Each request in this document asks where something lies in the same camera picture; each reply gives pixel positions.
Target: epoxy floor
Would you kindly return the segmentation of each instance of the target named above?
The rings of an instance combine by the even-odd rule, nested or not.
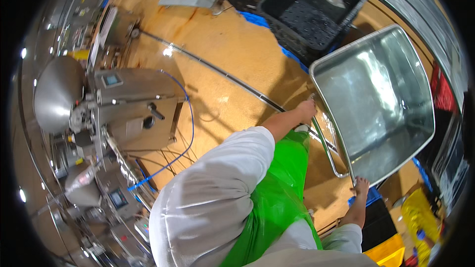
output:
[[[159,0],[111,1],[141,15],[143,30],[213,63],[288,110],[313,92],[308,75],[297,62],[282,54],[271,31],[247,22],[227,2],[224,2],[227,9],[221,15],[213,16],[206,8],[159,6]],[[363,6],[353,22],[359,30],[352,30],[343,45],[394,22],[399,23],[411,37],[430,77],[433,57],[429,51],[395,13],[377,0],[369,0]],[[196,160],[231,133],[255,126],[275,112],[241,87],[178,52],[173,52],[171,56],[164,55],[166,48],[141,35],[131,45],[127,66],[136,67],[137,70],[161,68],[184,83],[190,95],[195,125],[193,146],[187,154],[189,158]],[[325,118],[319,110],[317,119],[324,127],[325,136],[331,139]],[[182,109],[178,129],[177,142],[170,145],[169,150],[181,153],[191,140],[191,118],[187,106]],[[175,158],[168,152],[165,152],[166,159],[158,152],[142,156],[160,164]],[[335,160],[337,169],[344,172],[341,160]],[[144,164],[150,174],[160,168],[147,161]],[[179,173],[190,164],[190,160],[182,158],[180,163],[173,165],[173,169]],[[172,177],[172,173],[165,170],[153,181],[161,188]],[[409,162],[392,176],[392,180],[389,189],[392,193],[384,196],[389,205],[406,193],[420,177],[412,162]],[[315,211],[313,216],[317,230],[345,214],[348,210],[347,200],[352,196],[350,187],[349,178],[340,179],[333,174],[321,144],[312,140],[304,203]]]

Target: hand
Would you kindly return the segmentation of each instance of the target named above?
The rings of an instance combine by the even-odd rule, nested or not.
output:
[[[354,188],[350,189],[350,190],[353,191],[353,193],[356,196],[367,197],[368,196],[368,191],[370,190],[370,181],[368,181],[367,179],[365,179],[363,177],[357,176],[356,177],[356,186]]]
[[[311,125],[312,117],[317,114],[315,101],[313,99],[302,101],[297,105],[295,111],[299,113],[300,123]]]

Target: yellow container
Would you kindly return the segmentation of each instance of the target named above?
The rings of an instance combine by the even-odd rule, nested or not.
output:
[[[395,234],[383,243],[367,250],[364,254],[379,266],[399,267],[402,264],[405,249],[401,235]]]

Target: stainless steel tray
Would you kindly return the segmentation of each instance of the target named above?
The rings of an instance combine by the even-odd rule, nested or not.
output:
[[[310,77],[340,141],[352,177],[371,186],[395,173],[432,139],[434,106],[427,75],[399,25],[391,25],[318,59]],[[316,120],[315,127],[320,128]],[[318,132],[333,171],[339,174]]]

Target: green apron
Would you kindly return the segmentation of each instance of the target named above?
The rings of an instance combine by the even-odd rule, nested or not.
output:
[[[246,226],[220,266],[241,267],[254,262],[300,219],[307,221],[317,248],[323,249],[303,203],[309,145],[306,132],[293,130],[276,143],[270,168],[251,193],[254,207],[247,217]]]

